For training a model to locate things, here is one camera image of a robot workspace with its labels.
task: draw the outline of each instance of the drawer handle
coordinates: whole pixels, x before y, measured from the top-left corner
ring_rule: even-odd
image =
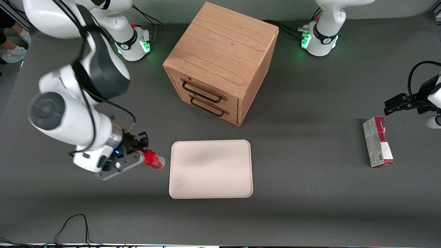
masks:
[[[184,88],[184,90],[186,90],[186,91],[188,91],[188,92],[191,92],[191,93],[193,93],[193,94],[195,94],[195,95],[197,95],[197,96],[199,96],[199,97],[202,97],[203,99],[208,100],[208,101],[210,101],[210,102],[212,102],[212,103],[219,103],[219,102],[222,100],[222,97],[221,97],[221,96],[219,96],[219,99],[217,99],[217,100],[213,100],[213,99],[211,99],[211,98],[209,98],[209,97],[206,97],[206,96],[204,96],[204,95],[202,95],[202,94],[199,94],[198,92],[196,92],[196,91],[194,91],[194,90],[191,90],[191,89],[185,87],[185,85],[187,85],[187,81],[184,81],[184,83],[182,84],[182,88]]]
[[[193,100],[194,100],[194,98],[192,97],[191,100],[190,100],[190,103],[191,103],[193,106],[195,106],[196,108],[202,109],[202,110],[204,110],[204,111],[207,111],[207,112],[209,112],[210,114],[212,114],[212,115],[214,115],[214,116],[222,117],[222,116],[224,116],[224,114],[225,114],[225,111],[222,111],[222,113],[220,113],[220,114],[216,114],[215,112],[213,112],[213,111],[211,111],[211,110],[208,110],[208,109],[206,109],[206,108],[204,108],[204,107],[202,107],[202,106],[200,106],[200,105],[197,105],[196,103],[193,102]]]

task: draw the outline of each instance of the cardboard box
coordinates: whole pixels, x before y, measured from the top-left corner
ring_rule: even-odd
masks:
[[[363,123],[367,151],[369,152],[370,166],[380,168],[394,164],[392,152],[386,139],[384,117],[373,117]]]

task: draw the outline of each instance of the gray table surface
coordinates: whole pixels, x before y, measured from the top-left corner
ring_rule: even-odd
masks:
[[[322,58],[281,33],[242,127],[180,101],[161,64],[185,28],[158,27],[153,52],[125,63],[131,85],[114,102],[133,111],[134,132],[147,131],[167,161],[176,141],[250,141],[253,195],[176,200],[168,195],[168,166],[139,166],[107,182],[75,166],[67,155],[73,146],[33,128],[26,108],[39,78],[69,63],[79,40],[36,31],[0,122],[2,236],[50,242],[69,216],[84,213],[95,242],[441,246],[441,132],[426,128],[416,111],[388,116],[396,164],[372,169],[362,129],[365,119],[384,115],[384,100],[406,91],[413,65],[440,60],[433,14],[348,20]],[[415,89],[439,70],[418,69]],[[98,110],[128,124],[111,106]],[[83,239],[78,218],[60,241]]]

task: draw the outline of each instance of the green led light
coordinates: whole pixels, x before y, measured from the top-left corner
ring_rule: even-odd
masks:
[[[147,41],[139,41],[145,53],[150,52],[150,43]]]
[[[337,44],[337,40],[338,40],[338,35],[337,35],[337,37],[335,37],[335,42],[334,42],[334,44],[332,45],[332,48],[334,48],[335,45]]]
[[[118,47],[118,45],[116,44],[116,42],[115,42],[115,46],[116,46],[116,49],[118,49],[118,53],[121,54],[120,48]]]
[[[311,41],[311,35],[308,34],[305,38],[303,38],[302,47],[307,48],[309,45],[309,41]]]

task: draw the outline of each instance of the wood grain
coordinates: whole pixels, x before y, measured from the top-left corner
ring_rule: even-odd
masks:
[[[278,28],[206,2],[164,66],[243,99]]]
[[[277,34],[275,35],[274,40],[271,43],[271,46],[268,47],[265,56],[260,62],[259,68],[257,69],[254,75],[253,81],[250,84],[250,87],[248,88],[248,92],[245,95],[245,98],[239,101],[238,112],[237,112],[238,126],[242,125],[243,120],[245,119],[245,116],[247,115],[248,110],[250,109],[251,104],[253,103],[254,98],[256,97],[257,92],[259,91],[259,88],[266,77],[266,73],[268,73],[269,65],[271,64],[271,59],[273,57],[274,47],[276,45],[276,40],[277,40]]]
[[[240,126],[268,72],[279,29],[206,2],[163,66],[179,97]],[[186,87],[196,94],[185,91]],[[197,95],[222,100],[212,103]]]

